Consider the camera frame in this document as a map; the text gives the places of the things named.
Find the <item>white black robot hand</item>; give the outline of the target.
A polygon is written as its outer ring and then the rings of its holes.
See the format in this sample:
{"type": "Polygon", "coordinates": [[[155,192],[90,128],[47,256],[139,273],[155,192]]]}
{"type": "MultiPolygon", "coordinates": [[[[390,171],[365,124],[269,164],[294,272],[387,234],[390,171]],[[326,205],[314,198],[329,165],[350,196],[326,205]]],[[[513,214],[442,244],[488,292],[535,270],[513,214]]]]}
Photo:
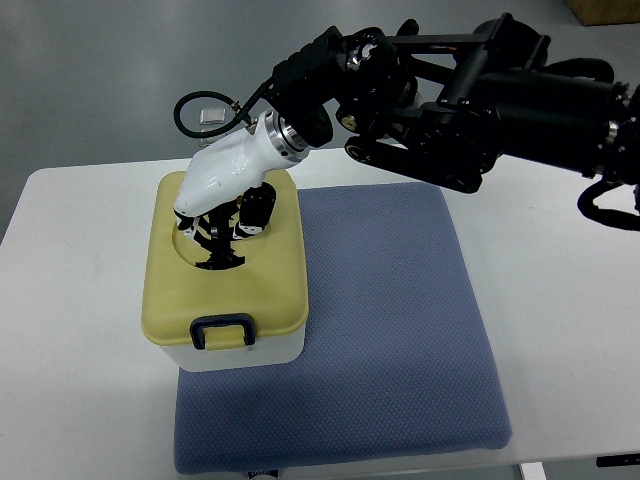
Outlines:
{"type": "Polygon", "coordinates": [[[197,219],[259,187],[268,172],[297,165],[309,150],[310,145],[278,112],[261,113],[253,126],[193,156],[173,206],[178,229],[193,236],[197,219]]]}

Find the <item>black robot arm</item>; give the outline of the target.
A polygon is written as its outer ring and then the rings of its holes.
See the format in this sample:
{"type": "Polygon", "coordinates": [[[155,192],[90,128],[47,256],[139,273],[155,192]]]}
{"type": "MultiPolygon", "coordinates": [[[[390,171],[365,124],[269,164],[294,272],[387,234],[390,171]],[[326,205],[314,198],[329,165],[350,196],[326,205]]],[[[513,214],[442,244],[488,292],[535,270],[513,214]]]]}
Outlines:
{"type": "Polygon", "coordinates": [[[253,99],[280,115],[291,145],[321,147],[339,123],[354,160],[462,193],[501,155],[580,173],[591,180],[581,214],[635,231],[637,212],[597,199],[639,183],[639,91],[601,59],[549,63],[549,42],[510,14],[470,34],[423,35],[413,20],[394,36],[329,28],[253,99]]]}

